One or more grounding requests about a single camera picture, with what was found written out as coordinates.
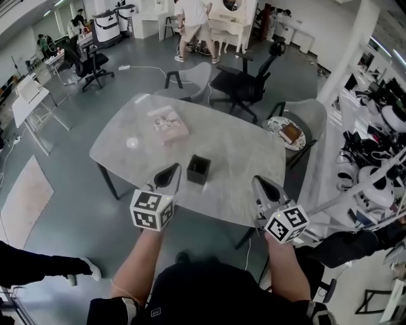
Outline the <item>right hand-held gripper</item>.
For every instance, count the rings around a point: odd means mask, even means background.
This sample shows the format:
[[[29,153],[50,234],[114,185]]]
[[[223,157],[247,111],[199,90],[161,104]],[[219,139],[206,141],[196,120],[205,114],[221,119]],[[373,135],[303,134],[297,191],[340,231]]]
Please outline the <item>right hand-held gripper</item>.
[[[252,191],[258,207],[255,227],[284,244],[299,237],[310,221],[302,208],[288,197],[283,187],[273,180],[256,175]]]

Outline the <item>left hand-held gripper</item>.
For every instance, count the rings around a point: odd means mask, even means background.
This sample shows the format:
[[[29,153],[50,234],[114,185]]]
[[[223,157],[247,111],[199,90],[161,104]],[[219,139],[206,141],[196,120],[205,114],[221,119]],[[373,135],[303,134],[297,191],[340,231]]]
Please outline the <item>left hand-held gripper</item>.
[[[181,165],[168,164],[153,170],[133,193],[129,207],[133,225],[160,232],[172,219],[181,180]]]

